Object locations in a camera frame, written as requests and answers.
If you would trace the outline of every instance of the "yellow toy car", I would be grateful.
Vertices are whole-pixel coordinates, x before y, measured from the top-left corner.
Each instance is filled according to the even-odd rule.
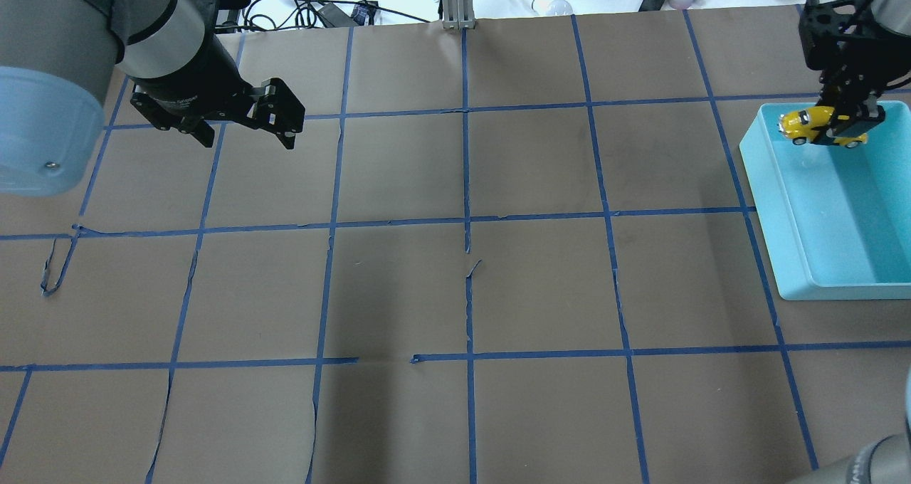
[[[795,110],[788,114],[781,115],[778,119],[778,131],[790,138],[795,146],[806,144],[807,141],[813,140],[829,122],[834,109],[832,107],[808,107],[804,110]],[[841,115],[839,120],[847,120],[846,115]],[[858,147],[860,144],[866,144],[868,137],[862,134],[859,137],[836,137],[834,142],[838,146]]]

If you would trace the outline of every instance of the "metal post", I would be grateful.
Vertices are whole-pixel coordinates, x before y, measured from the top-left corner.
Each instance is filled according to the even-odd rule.
[[[442,2],[444,28],[475,28],[475,8],[472,7],[472,0],[442,0]]]

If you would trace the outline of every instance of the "small blue object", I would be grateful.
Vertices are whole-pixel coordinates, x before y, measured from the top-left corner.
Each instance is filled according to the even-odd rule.
[[[741,142],[778,292],[788,300],[911,299],[911,112],[882,101],[885,121],[857,149],[794,146],[768,104]]]
[[[80,86],[0,66],[0,193],[52,196],[85,173],[104,109]]]

